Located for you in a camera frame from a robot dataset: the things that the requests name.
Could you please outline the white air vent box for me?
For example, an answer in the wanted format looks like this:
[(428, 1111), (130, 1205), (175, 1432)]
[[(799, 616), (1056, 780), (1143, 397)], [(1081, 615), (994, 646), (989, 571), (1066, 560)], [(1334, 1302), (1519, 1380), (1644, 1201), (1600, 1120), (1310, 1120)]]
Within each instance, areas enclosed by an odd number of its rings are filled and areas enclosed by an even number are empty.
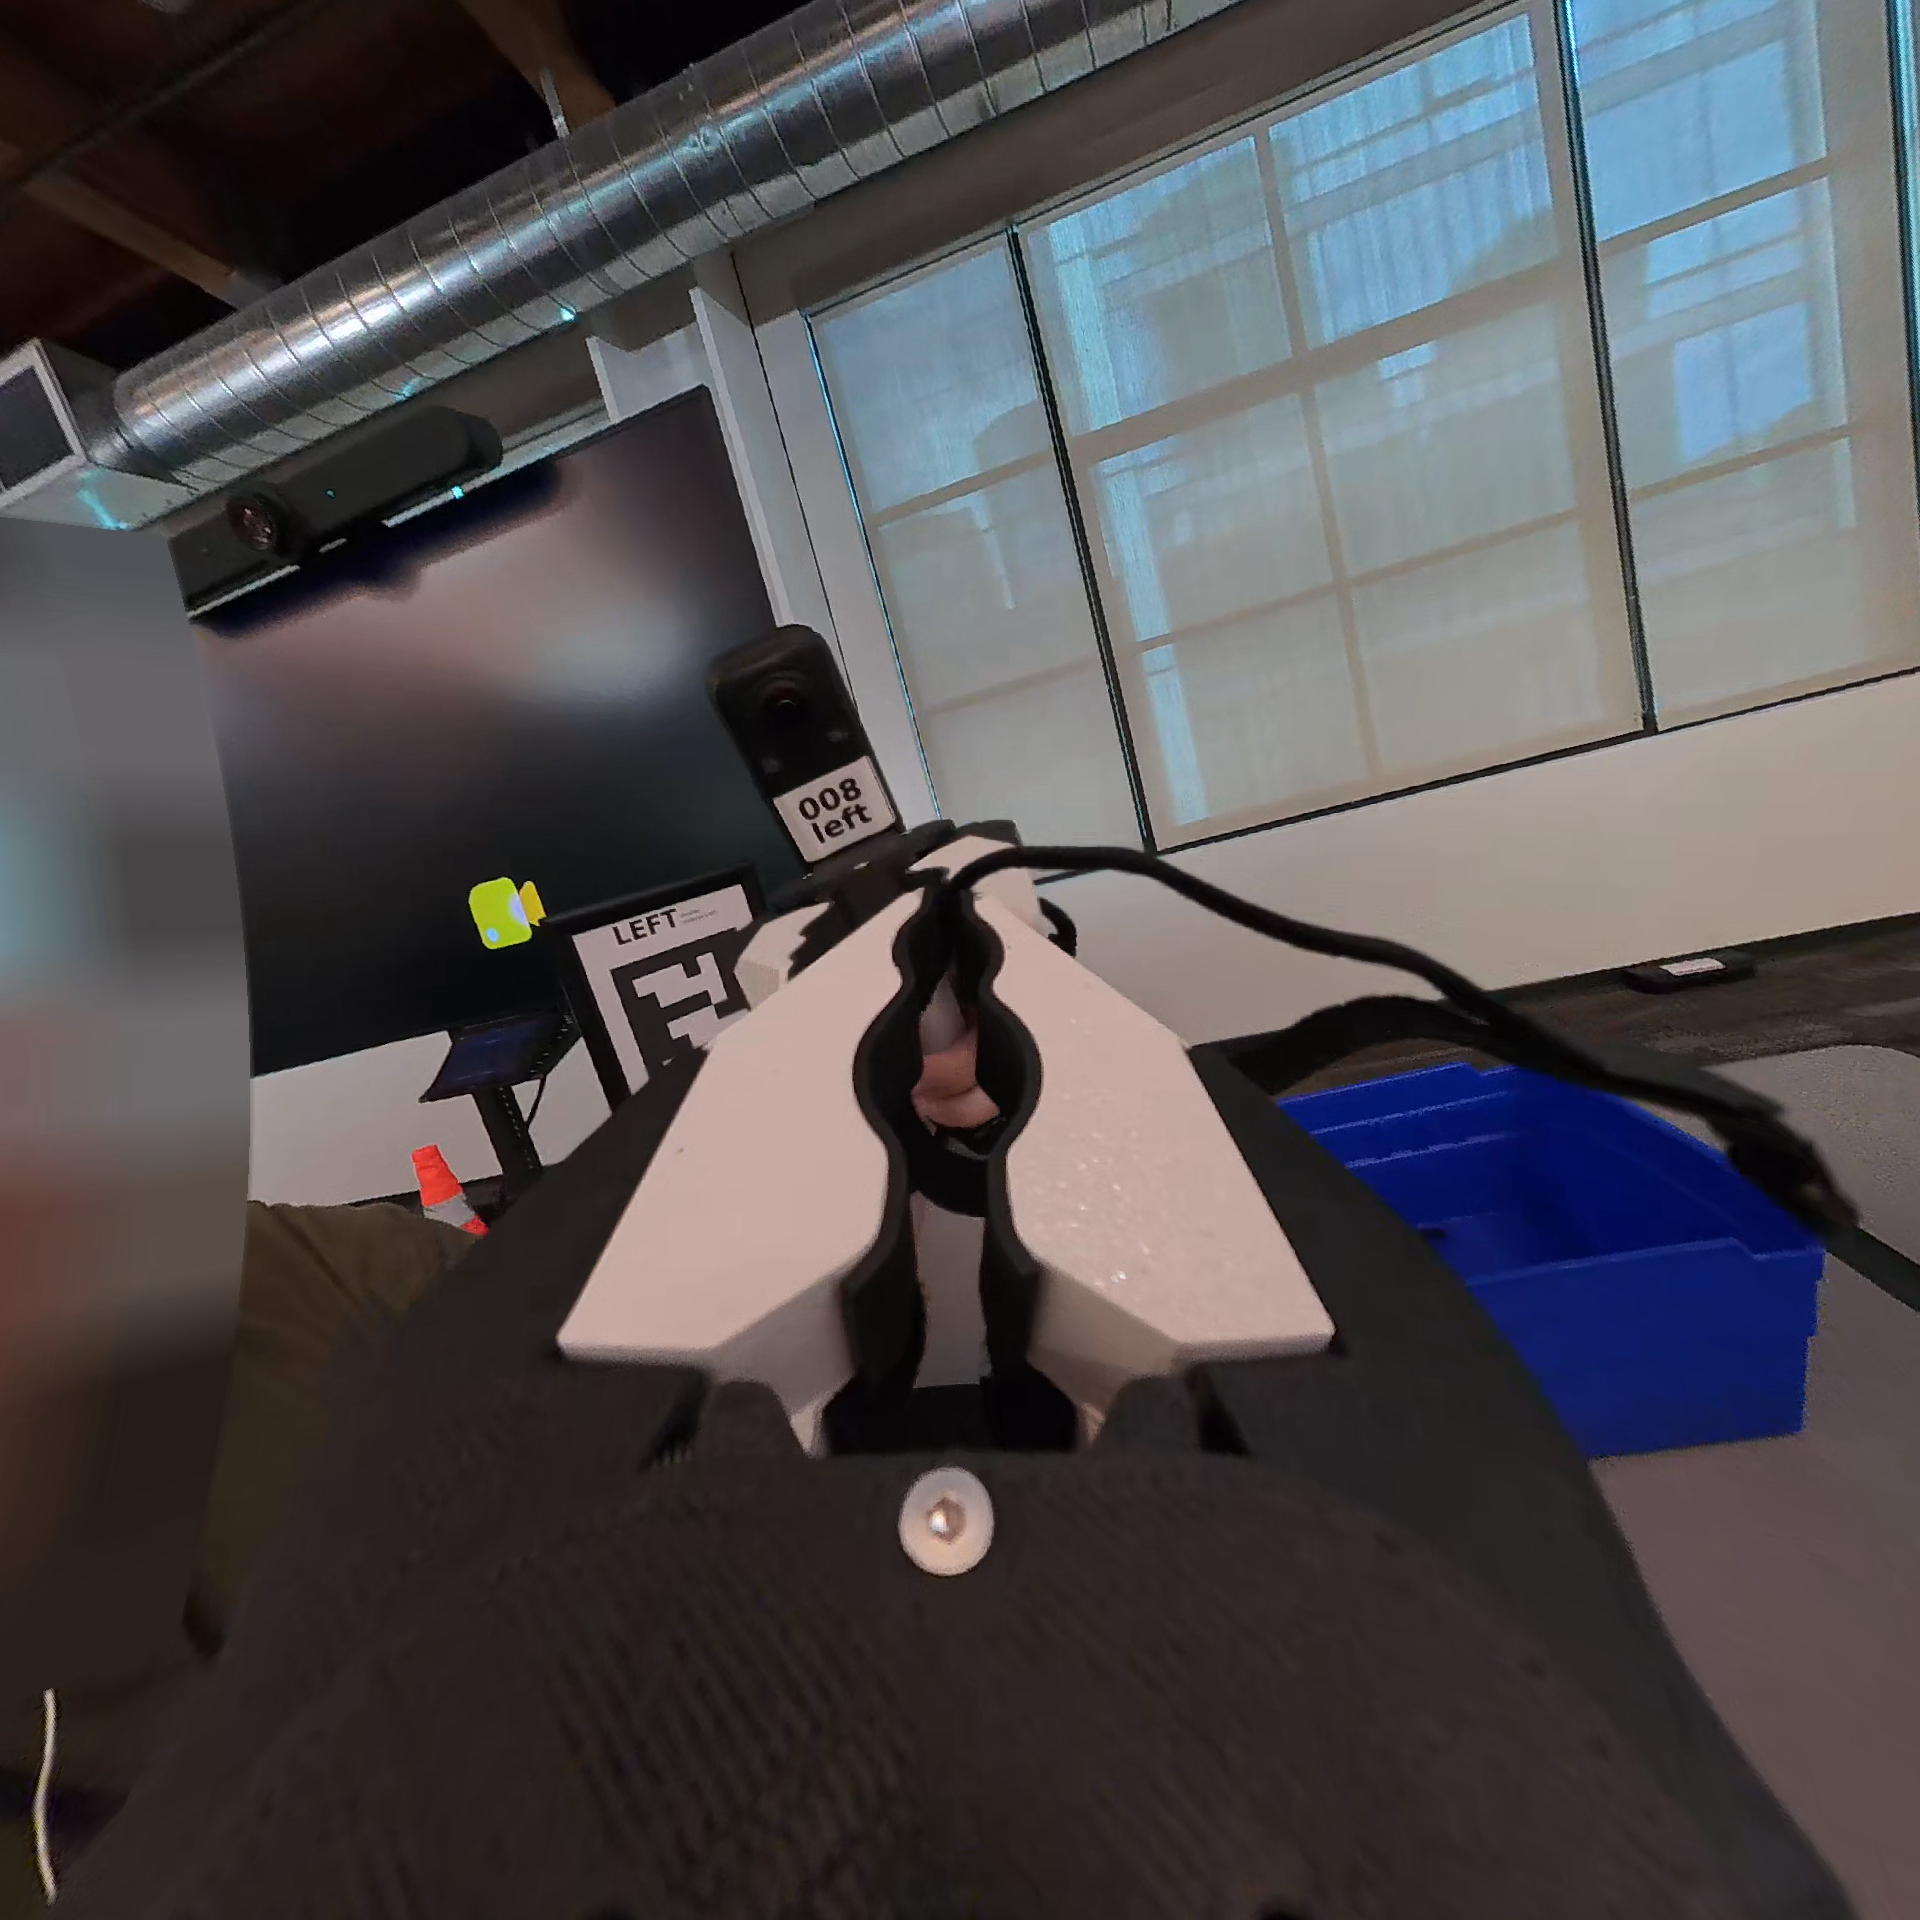
[(89, 425), (114, 372), (59, 342), (4, 352), (4, 510), (71, 487), (89, 474)]

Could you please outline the large paned window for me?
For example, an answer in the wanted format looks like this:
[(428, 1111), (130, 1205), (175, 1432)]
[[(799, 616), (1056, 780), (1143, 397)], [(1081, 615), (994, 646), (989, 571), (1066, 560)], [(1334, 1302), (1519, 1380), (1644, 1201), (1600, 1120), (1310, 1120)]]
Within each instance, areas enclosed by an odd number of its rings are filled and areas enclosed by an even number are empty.
[(737, 275), (955, 819), (1168, 853), (1916, 676), (1916, 4), (1258, 4)]

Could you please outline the small tablet screen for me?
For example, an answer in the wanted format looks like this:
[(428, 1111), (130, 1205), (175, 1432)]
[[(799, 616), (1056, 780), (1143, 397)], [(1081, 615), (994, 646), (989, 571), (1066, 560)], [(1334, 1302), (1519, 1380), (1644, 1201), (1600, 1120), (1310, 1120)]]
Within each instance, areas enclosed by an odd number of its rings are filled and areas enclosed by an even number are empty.
[(538, 1083), (564, 1059), (575, 1039), (579, 1033), (562, 1009), (537, 1009), (454, 1028), (448, 1056), (434, 1080), (425, 1088), (423, 1102)]

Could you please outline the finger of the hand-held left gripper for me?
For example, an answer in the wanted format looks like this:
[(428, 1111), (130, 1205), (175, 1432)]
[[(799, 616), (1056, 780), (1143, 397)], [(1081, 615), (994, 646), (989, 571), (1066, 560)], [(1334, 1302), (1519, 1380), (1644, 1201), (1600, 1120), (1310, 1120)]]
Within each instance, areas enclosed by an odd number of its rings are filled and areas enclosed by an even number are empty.
[(916, 899), (892, 899), (864, 920), (845, 902), (821, 902), (771, 917), (737, 952), (737, 982), (747, 1006), (761, 1009), (799, 982), (808, 1006), (885, 1009), (902, 987), (898, 933), (916, 913)]
[[(938, 871), (958, 875), (958, 871), (976, 864), (981, 858), (989, 858), (997, 853), (1008, 853), (1017, 846), (1022, 846), (1017, 828), (959, 828), (946, 842), (938, 846)], [(1073, 917), (1062, 909), (1056, 909), (1042, 899), (1034, 871), (997, 869), (994, 875), (984, 875), (975, 883), (975, 899), (997, 902), (1012, 917), (1020, 917), (1028, 929), (1049, 937), (1057, 950), (1066, 950), (1066, 952), (1079, 950), (1079, 928), (1073, 924)]]

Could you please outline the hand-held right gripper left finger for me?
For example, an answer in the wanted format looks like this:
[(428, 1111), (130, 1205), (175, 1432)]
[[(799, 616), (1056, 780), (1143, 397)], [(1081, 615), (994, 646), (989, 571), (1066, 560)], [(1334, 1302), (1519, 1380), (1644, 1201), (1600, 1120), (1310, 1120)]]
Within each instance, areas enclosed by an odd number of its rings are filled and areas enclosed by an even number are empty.
[(882, 1241), (889, 1147), (855, 1051), (902, 990), (889, 902), (710, 1048), (562, 1323), (573, 1363), (766, 1383), (808, 1452), (854, 1377), (843, 1284)]

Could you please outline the silver ventilation duct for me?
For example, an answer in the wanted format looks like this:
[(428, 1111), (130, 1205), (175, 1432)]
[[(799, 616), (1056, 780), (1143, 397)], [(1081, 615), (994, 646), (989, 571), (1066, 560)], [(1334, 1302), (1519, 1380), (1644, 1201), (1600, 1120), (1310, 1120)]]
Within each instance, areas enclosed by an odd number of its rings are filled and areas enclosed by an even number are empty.
[(755, 327), (1049, 212), (1493, 4), (809, 4), (114, 379), (194, 507), (733, 256)]

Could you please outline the white marker sign board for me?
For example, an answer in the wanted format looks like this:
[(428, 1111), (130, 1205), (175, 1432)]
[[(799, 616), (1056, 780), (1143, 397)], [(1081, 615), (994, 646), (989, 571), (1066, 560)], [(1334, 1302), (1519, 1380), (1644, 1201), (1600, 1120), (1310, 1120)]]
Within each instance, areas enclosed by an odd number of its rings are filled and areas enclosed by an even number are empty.
[(747, 1013), (737, 960), (757, 913), (757, 875), (736, 864), (547, 917), (538, 941), (612, 1111)]

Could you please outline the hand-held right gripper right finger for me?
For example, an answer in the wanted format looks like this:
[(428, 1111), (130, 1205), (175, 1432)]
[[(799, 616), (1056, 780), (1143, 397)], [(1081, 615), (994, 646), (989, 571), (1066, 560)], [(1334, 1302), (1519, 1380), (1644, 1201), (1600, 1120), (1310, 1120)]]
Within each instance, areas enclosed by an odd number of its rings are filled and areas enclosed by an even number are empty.
[(1081, 1439), (1123, 1386), (1334, 1353), (1335, 1323), (1189, 1048), (1008, 905), (975, 892), (994, 1369), (1066, 1395)]

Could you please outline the blue plastic bin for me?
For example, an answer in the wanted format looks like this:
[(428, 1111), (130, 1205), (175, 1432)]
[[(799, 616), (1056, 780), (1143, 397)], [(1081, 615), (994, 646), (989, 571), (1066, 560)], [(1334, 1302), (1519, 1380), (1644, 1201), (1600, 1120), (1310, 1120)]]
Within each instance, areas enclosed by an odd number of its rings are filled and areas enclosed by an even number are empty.
[(1583, 1456), (1804, 1431), (1826, 1248), (1715, 1147), (1522, 1069), (1279, 1111), (1464, 1278)]

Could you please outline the large black wall screen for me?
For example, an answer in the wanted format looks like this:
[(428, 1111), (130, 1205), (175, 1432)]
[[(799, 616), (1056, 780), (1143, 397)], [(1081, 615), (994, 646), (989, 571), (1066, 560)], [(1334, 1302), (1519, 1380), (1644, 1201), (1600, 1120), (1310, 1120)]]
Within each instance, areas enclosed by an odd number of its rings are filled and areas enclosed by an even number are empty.
[(525, 1013), (548, 913), (799, 871), (710, 699), (774, 629), (707, 388), (489, 478), (194, 625), (228, 790), (253, 1072)]

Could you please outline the black tablet stand pole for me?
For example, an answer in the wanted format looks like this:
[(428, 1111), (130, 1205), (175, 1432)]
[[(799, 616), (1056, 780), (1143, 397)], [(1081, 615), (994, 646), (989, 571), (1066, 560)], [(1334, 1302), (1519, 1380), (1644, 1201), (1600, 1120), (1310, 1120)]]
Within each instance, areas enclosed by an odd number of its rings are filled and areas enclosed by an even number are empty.
[(470, 1094), (488, 1139), (500, 1161), (500, 1208), (512, 1208), (541, 1178), (541, 1158), (537, 1149), (532, 1123), (521, 1102), (512, 1083), (488, 1083)]

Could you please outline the person's left hand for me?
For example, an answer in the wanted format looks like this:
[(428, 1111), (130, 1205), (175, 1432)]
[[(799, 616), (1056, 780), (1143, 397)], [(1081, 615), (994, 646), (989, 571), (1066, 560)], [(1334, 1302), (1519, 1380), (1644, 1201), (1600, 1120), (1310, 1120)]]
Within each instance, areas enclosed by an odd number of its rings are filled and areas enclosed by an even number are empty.
[(910, 1106), (930, 1131), (981, 1131), (1001, 1120), (1001, 1102), (976, 1076), (976, 1028), (959, 1033), (951, 1044), (925, 1051)]

